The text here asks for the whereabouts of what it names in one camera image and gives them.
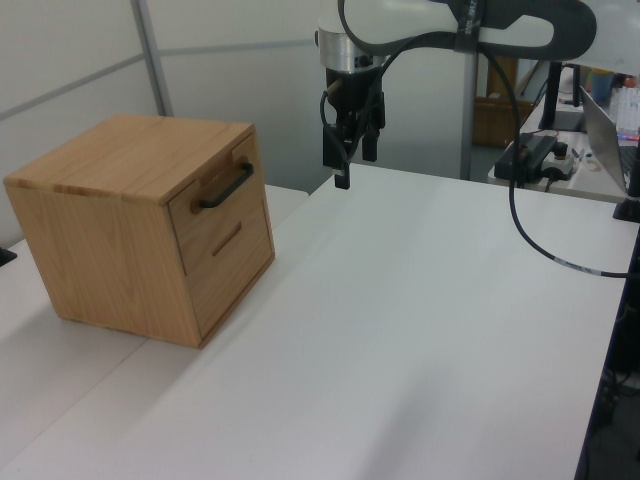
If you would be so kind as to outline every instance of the desk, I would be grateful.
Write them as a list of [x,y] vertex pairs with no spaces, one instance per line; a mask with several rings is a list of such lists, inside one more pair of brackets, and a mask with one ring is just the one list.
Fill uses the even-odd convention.
[[[278,225],[308,197],[267,186]],[[56,317],[26,242],[0,269],[0,467],[111,373],[146,339]]]
[[[613,205],[517,201],[552,251],[627,269]],[[0,478],[573,478],[623,281],[542,258],[502,188],[359,165],[274,241],[204,350],[146,341]]]
[[[571,84],[570,71],[566,69],[563,72],[562,82],[560,84],[561,91],[571,91],[573,88]],[[569,99],[571,95],[562,94],[558,95],[559,98]],[[544,98],[540,101],[540,104],[533,110],[529,118],[526,120],[521,132],[534,132],[538,130],[538,124],[542,118],[542,111],[544,109]],[[573,107],[572,105],[558,104],[557,111],[566,112],[582,112],[582,107]],[[579,132],[558,132],[558,140],[569,145],[569,152],[571,149],[575,149],[580,152],[582,149],[585,153],[591,152],[589,146],[589,140],[587,135]],[[548,130],[539,133],[538,135],[555,135],[555,131]],[[621,145],[634,145],[633,142],[622,142]],[[580,162],[575,162],[577,167],[574,170],[574,174],[569,181],[558,181],[551,185],[549,191],[551,193],[557,193],[560,195],[571,195],[580,198],[589,198],[592,200],[600,200],[603,202],[620,203],[625,198],[625,193],[620,189],[618,184],[611,178],[611,175],[602,167],[595,157],[584,158]],[[491,168],[487,175],[487,183],[494,185],[509,185],[509,182],[495,177],[494,168]],[[537,190],[543,192],[547,185],[548,179],[543,178],[536,183],[527,183],[525,188],[530,190]]]

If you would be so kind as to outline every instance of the wooden box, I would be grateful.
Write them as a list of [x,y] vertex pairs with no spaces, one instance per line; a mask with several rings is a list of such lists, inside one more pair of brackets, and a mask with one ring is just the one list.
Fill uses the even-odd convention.
[[274,259],[251,124],[117,115],[4,184],[65,319],[202,347]]

